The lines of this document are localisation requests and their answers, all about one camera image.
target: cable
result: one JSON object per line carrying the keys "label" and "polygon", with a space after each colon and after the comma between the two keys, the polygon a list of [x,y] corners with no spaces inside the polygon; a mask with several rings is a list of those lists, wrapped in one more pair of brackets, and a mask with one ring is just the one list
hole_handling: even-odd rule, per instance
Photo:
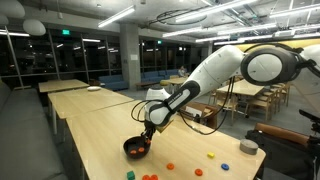
{"label": "cable", "polygon": [[[229,84],[229,87],[228,87],[228,91],[227,91],[227,94],[226,94],[226,98],[225,98],[225,100],[224,100],[224,102],[223,102],[222,107],[214,114],[214,116],[216,116],[219,112],[221,112],[221,111],[224,109],[224,107],[225,107],[228,99],[232,97],[233,85],[234,85],[235,77],[232,77],[232,78],[230,78],[229,80],[230,80],[230,84]],[[135,120],[135,121],[141,122],[141,123],[145,122],[146,120],[140,120],[140,119],[139,119],[139,116],[140,116],[141,110],[142,110],[147,104],[149,104],[150,102],[160,102],[160,103],[163,103],[164,100],[154,99],[154,100],[143,100],[143,101],[139,102],[138,104],[136,104],[136,105],[132,108],[132,111],[131,111],[131,117],[132,117],[132,119]],[[135,118],[135,117],[133,116],[133,112],[134,112],[134,110],[135,110],[140,104],[142,104],[142,103],[145,103],[145,104],[139,109],[137,118]],[[220,127],[222,126],[222,124],[224,123],[224,121],[225,121],[225,119],[226,119],[226,117],[227,117],[228,111],[226,111],[226,113],[225,113],[225,115],[224,115],[221,123],[219,124],[219,126],[218,126],[216,129],[214,129],[213,131],[209,132],[209,133],[204,133],[204,132],[202,132],[202,131],[200,131],[200,130],[198,130],[198,129],[195,129],[194,127],[192,127],[190,124],[188,124],[188,123],[186,122],[186,120],[184,119],[184,117],[182,116],[182,114],[185,114],[185,115],[187,115],[187,116],[189,116],[189,117],[192,117],[192,118],[195,118],[195,117],[190,116],[190,115],[188,115],[188,114],[186,114],[186,113],[184,113],[184,112],[181,112],[180,110],[178,111],[178,113],[179,113],[180,116],[182,117],[183,122],[184,122],[189,128],[191,128],[193,131],[195,131],[195,132],[197,132],[197,133],[199,133],[199,134],[202,134],[202,135],[210,135],[210,134],[213,134],[214,132],[216,132],[218,129],[220,129]]]}
{"label": "cable", "polygon": [[[230,84],[229,84],[229,87],[228,87],[228,92],[227,92],[227,94],[226,94],[226,99],[225,99],[222,107],[220,108],[220,110],[219,110],[218,112],[220,112],[221,109],[224,108],[226,101],[227,101],[229,98],[231,98],[231,96],[232,96],[234,79],[235,79],[234,77],[231,78],[231,81],[230,81]],[[226,113],[224,114],[224,117],[223,117],[221,123],[219,124],[219,126],[218,126],[216,129],[214,129],[213,131],[209,132],[209,133],[204,133],[204,132],[202,132],[202,131],[200,131],[200,130],[194,128],[194,127],[192,127],[190,124],[188,124],[188,123],[186,122],[186,120],[184,119],[184,117],[183,117],[181,114],[180,114],[180,116],[182,117],[183,122],[184,122],[189,128],[191,128],[193,131],[195,131],[195,132],[197,132],[197,133],[199,133],[199,134],[202,134],[202,135],[210,135],[210,134],[213,134],[213,133],[215,133],[217,130],[220,129],[220,127],[222,126],[222,124],[224,123],[224,121],[225,121],[225,119],[226,119],[226,117],[227,117],[227,113],[228,113],[228,111],[226,111]]]}

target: gray cushion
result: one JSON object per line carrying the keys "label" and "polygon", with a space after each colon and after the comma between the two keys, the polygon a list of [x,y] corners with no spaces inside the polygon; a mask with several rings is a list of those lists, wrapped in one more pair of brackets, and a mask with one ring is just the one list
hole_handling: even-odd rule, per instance
{"label": "gray cushion", "polygon": [[43,180],[63,172],[45,116],[0,124],[0,179]]}
{"label": "gray cushion", "polygon": [[44,114],[35,89],[12,91],[0,113],[0,124],[19,123]]}
{"label": "gray cushion", "polygon": [[9,95],[10,95],[10,88],[3,82],[0,82],[0,111],[4,105],[4,103],[6,103]]}

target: pillar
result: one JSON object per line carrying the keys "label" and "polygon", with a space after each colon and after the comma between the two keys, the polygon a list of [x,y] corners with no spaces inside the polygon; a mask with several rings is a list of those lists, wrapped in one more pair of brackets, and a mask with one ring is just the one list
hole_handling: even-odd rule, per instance
{"label": "pillar", "polygon": [[129,89],[135,90],[135,84],[141,81],[137,24],[120,25],[120,51],[123,78],[129,83]]}

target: small object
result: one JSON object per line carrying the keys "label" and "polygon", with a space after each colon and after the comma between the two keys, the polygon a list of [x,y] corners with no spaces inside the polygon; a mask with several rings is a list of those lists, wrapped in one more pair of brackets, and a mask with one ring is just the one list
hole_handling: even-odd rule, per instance
{"label": "small object", "polygon": [[149,175],[144,175],[144,176],[142,177],[142,180],[151,180],[151,179],[150,179],[150,176],[149,176]]}
{"label": "small object", "polygon": [[140,147],[140,148],[138,149],[138,151],[139,151],[139,152],[144,152],[144,148],[143,148],[143,147]]}
{"label": "small object", "polygon": [[136,150],[131,150],[130,154],[137,154],[137,151]]}
{"label": "small object", "polygon": [[203,172],[202,172],[201,169],[196,169],[196,170],[194,171],[194,173],[195,173],[197,176],[202,176],[202,174],[203,174]]}
{"label": "small object", "polygon": [[251,140],[242,139],[240,141],[240,150],[246,154],[256,155],[258,152],[258,148],[258,144]]}
{"label": "small object", "polygon": [[151,176],[151,180],[158,180],[158,176],[155,175],[155,174],[153,174],[153,175]]}
{"label": "small object", "polygon": [[174,164],[173,164],[173,163],[167,164],[167,168],[168,168],[169,170],[174,169]]}
{"label": "small object", "polygon": [[213,152],[208,152],[208,157],[209,158],[214,158],[214,153]]}
{"label": "small object", "polygon": [[133,171],[127,172],[127,179],[128,180],[135,180],[136,179]]}
{"label": "small object", "polygon": [[99,87],[99,86],[90,86],[87,88],[88,91],[98,91],[100,89],[101,89],[101,87]]}
{"label": "small object", "polygon": [[226,170],[226,171],[229,170],[228,164],[225,164],[225,163],[221,164],[221,168],[222,168],[223,170]]}

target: couch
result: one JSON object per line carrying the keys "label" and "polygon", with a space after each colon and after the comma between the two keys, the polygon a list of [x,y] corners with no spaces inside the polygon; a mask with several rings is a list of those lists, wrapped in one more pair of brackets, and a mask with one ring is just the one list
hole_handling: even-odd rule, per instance
{"label": "couch", "polygon": [[122,75],[100,76],[100,83],[105,83],[105,88],[114,91],[129,88],[129,83],[123,80]]}
{"label": "couch", "polygon": [[0,179],[67,179],[36,89],[0,82],[0,144]]}
{"label": "couch", "polygon": [[163,80],[165,76],[159,75],[158,71],[145,72],[141,75],[141,82],[157,82]]}

